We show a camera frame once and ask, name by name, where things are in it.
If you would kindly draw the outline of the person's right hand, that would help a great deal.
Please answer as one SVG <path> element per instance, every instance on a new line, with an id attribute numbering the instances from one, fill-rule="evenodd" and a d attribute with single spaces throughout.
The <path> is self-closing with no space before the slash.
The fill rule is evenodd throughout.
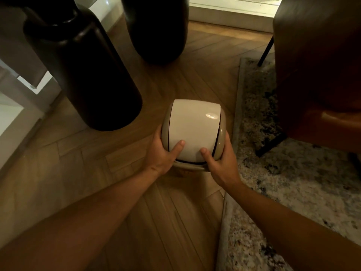
<path id="1" fill-rule="evenodd" d="M 218 167 L 208 168 L 213 179 L 219 186 L 229 192 L 243 184 L 228 132 L 226 132 L 222 157 L 217 162 L 219 163 Z"/>

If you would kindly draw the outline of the person's left hand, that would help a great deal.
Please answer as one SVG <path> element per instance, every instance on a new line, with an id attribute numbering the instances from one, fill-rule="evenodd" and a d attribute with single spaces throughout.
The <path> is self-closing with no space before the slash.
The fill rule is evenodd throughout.
<path id="1" fill-rule="evenodd" d="M 172 167 L 172 164 L 167 164 L 166 155 L 168 152 L 164 149 L 161 141 L 162 125 L 156 128 L 156 131 L 148 146 L 146 156 L 143 162 L 144 169 L 151 170 L 156 178 L 163 176 Z"/>

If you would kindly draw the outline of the beige swing-lid trash bin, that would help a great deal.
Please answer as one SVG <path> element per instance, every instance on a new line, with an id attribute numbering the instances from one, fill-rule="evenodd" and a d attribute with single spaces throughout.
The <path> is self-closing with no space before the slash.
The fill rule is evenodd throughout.
<path id="1" fill-rule="evenodd" d="M 206 148 L 215 161 L 221 159 L 226 137 L 226 115 L 221 105 L 201 100 L 175 99 L 169 106 L 161 129 L 161 141 L 168 152 L 185 141 L 173 166 L 209 172 L 200 149 Z"/>

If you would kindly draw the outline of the person's right forearm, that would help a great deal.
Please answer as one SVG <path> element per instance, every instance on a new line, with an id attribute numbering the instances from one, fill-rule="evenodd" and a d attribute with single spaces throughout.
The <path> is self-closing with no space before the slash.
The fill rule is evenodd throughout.
<path id="1" fill-rule="evenodd" d="M 295 271 L 361 271 L 361 246 L 240 180 L 223 188 Z"/>

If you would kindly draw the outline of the person's left forearm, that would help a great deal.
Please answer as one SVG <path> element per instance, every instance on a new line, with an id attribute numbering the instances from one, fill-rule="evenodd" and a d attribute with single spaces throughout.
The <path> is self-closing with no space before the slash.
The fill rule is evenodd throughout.
<path id="1" fill-rule="evenodd" d="M 165 173 L 146 167 L 42 220 L 0 249 L 0 271 L 83 271 Z"/>

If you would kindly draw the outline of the grey patterned rug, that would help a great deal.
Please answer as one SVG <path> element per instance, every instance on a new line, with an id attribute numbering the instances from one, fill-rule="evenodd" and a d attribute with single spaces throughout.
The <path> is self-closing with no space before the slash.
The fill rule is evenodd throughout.
<path id="1" fill-rule="evenodd" d="M 256 192 L 361 246 L 361 177 L 347 153 L 278 136 L 274 61 L 241 58 L 233 149 L 243 182 Z M 263 233 L 225 195 L 216 271 L 293 271 Z"/>

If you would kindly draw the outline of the tall black floor vase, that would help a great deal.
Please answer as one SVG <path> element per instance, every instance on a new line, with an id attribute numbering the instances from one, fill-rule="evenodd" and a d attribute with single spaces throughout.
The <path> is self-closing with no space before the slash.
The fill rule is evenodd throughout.
<path id="1" fill-rule="evenodd" d="M 24 0 L 23 31 L 82 120 L 98 131 L 129 125 L 142 97 L 97 16 L 75 0 Z"/>

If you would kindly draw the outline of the round black floor vase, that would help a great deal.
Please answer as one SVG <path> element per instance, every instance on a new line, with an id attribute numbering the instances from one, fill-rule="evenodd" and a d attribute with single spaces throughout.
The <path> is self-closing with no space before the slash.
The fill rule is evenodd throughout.
<path id="1" fill-rule="evenodd" d="M 134 49 L 148 63 L 164 65 L 183 52 L 189 0 L 121 0 Z"/>

